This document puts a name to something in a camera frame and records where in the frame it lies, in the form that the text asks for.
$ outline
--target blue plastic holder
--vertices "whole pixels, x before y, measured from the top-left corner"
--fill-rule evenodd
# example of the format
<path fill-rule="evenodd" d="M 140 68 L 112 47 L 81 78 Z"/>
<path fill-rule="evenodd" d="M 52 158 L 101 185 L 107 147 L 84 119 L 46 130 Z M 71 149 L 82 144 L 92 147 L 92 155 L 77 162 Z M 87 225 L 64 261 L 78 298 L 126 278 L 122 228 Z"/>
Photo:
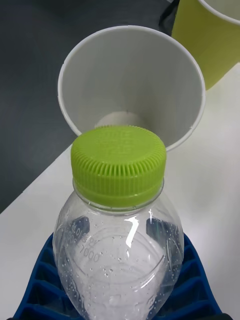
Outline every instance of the blue plastic holder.
<path fill-rule="evenodd" d="M 21 320 L 83 320 L 66 295 L 53 256 L 51 235 L 33 268 L 14 318 Z M 221 314 L 203 265 L 184 236 L 184 260 L 177 283 L 154 320 L 195 320 Z"/>

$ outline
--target yellow-green paper cup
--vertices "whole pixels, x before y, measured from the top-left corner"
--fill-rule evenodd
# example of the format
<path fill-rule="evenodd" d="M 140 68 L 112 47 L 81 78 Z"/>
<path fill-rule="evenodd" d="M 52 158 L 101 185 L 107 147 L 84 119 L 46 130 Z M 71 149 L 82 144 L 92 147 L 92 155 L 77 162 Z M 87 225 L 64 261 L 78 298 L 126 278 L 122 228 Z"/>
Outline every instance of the yellow-green paper cup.
<path fill-rule="evenodd" d="M 193 55 L 211 88 L 240 62 L 240 0 L 180 0 L 172 37 Z"/>

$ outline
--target dark gray floor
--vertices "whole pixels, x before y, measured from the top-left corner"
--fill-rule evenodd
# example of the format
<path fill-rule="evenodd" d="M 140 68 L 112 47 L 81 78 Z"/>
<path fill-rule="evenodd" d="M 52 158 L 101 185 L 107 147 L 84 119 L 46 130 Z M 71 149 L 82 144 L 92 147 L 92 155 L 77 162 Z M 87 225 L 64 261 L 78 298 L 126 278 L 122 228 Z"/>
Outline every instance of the dark gray floor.
<path fill-rule="evenodd" d="M 58 74 L 69 51 L 111 26 L 159 30 L 168 5 L 166 0 L 1 1 L 0 212 L 75 139 L 57 99 Z"/>

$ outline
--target clear plastic bottle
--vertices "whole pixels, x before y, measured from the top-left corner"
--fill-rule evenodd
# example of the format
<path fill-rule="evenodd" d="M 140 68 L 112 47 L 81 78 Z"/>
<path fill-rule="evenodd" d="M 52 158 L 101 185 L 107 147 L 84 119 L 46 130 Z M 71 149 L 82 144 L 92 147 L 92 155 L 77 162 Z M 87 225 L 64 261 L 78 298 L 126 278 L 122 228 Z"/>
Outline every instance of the clear plastic bottle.
<path fill-rule="evenodd" d="M 184 257 L 180 219 L 163 193 L 166 150 L 152 132 L 102 127 L 73 143 L 74 192 L 53 236 L 61 283 L 86 320 L 150 320 Z"/>

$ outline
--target white table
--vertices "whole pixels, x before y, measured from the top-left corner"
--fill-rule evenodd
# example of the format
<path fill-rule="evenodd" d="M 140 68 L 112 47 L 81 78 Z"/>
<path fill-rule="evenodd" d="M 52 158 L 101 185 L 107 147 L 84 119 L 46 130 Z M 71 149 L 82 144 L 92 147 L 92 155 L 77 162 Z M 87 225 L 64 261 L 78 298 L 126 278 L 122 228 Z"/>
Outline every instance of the white table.
<path fill-rule="evenodd" d="M 0 215 L 0 320 L 17 310 L 72 190 L 68 148 Z M 217 303 L 240 319 L 240 65 L 207 92 L 198 128 L 168 153 L 165 191 Z"/>

